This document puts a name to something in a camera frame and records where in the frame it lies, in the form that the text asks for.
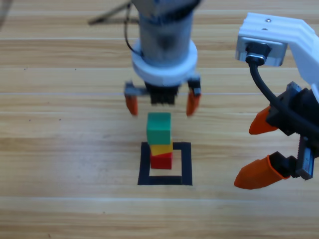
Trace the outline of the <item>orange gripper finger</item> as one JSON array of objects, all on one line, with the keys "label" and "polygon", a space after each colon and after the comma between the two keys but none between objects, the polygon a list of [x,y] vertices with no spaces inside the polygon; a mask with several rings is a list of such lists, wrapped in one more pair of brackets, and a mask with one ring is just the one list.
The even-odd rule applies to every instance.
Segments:
[{"label": "orange gripper finger", "polygon": [[267,155],[244,166],[235,178],[234,186],[241,189],[261,189],[290,177],[298,178],[297,159],[279,152]]}]

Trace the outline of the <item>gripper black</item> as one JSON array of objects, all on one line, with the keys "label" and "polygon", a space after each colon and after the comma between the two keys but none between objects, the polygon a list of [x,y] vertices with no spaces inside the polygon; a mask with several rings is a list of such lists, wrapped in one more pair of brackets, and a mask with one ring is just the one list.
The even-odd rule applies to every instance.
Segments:
[{"label": "gripper black", "polygon": [[[201,99],[201,79],[190,78],[187,80],[189,93],[186,105],[186,115],[192,116],[197,108]],[[156,86],[145,82],[144,86],[134,86],[133,82],[125,83],[125,100],[126,106],[133,116],[138,115],[138,99],[137,96],[149,95],[151,104],[175,104],[175,97],[178,95],[180,85],[177,86]]]},{"label": "gripper black", "polygon": [[[312,90],[302,89],[296,83],[290,82],[286,91],[278,98],[281,103],[307,121],[316,126],[319,125],[319,104]],[[313,130],[306,132],[303,126],[272,105],[257,113],[250,125],[249,133],[258,135],[277,129],[287,136],[294,133],[300,135],[298,154],[297,157],[284,157],[279,152],[275,152],[269,156],[271,166],[284,177],[311,179],[314,173],[315,158],[319,156],[319,138],[315,136]]]}]

